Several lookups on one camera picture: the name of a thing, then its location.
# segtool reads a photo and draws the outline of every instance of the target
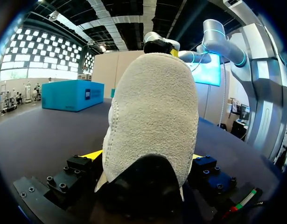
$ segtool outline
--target black and white ceiling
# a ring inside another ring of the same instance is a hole
[[[96,55],[141,50],[149,31],[177,40],[182,50],[195,49],[206,19],[220,21],[226,33],[243,24],[223,0],[41,0],[26,14],[24,25],[63,35],[82,46],[91,42]]]

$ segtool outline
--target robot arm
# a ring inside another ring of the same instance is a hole
[[[210,55],[204,53],[214,53],[226,57],[237,67],[243,67],[246,64],[246,53],[226,39],[224,27],[220,22],[212,19],[205,20],[203,22],[203,33],[203,41],[197,47],[197,52],[178,52],[180,49],[179,42],[165,39],[155,32],[149,32],[144,37],[144,52],[172,54],[186,63],[209,63],[211,62]]]
[[[237,67],[243,67],[246,64],[246,53],[241,50],[237,45],[226,40],[223,25],[217,20],[205,20],[203,22],[203,41],[198,49],[203,49],[206,52],[219,54]]]

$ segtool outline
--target white towel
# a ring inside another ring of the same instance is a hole
[[[196,142],[198,103],[183,61],[161,53],[133,61],[119,81],[108,118],[103,169],[109,182],[140,157],[159,154],[184,184]]]

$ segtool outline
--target blue box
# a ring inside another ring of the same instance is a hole
[[[104,101],[104,84],[69,80],[42,85],[42,108],[78,112]]]

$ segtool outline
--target screen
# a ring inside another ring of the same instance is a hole
[[[250,107],[248,107],[247,105],[241,104],[240,119],[249,120],[249,114],[250,114]]]
[[[196,66],[198,65],[198,63],[187,63],[187,65],[191,69],[193,78],[196,83],[220,86],[220,56],[216,54],[209,55],[212,59],[210,63],[201,63],[197,68]]]

